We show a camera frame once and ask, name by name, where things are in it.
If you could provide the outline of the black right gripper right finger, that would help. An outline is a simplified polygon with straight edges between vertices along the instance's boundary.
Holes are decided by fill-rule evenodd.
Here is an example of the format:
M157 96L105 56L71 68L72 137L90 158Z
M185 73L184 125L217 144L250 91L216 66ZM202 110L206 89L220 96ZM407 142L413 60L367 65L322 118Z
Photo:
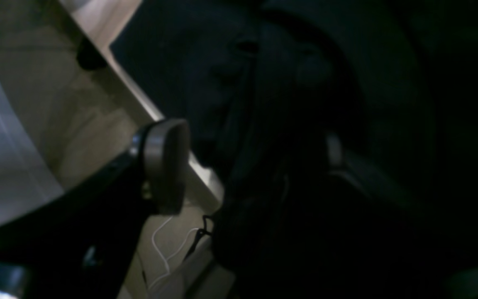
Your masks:
M361 156L344 151L337 134L327 133L325 141L331 176L347 182L366 199L405 213L418 225L428 224L430 217L421 204L395 180ZM453 299L478 299L478 267L452 274L446 285Z

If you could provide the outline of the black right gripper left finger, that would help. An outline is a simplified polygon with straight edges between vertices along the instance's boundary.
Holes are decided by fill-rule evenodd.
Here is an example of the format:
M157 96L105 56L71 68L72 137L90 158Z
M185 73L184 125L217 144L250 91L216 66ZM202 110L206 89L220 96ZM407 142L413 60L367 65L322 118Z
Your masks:
M0 225L0 295L115 299L146 220L182 210L190 140L185 119L146 125L86 181Z

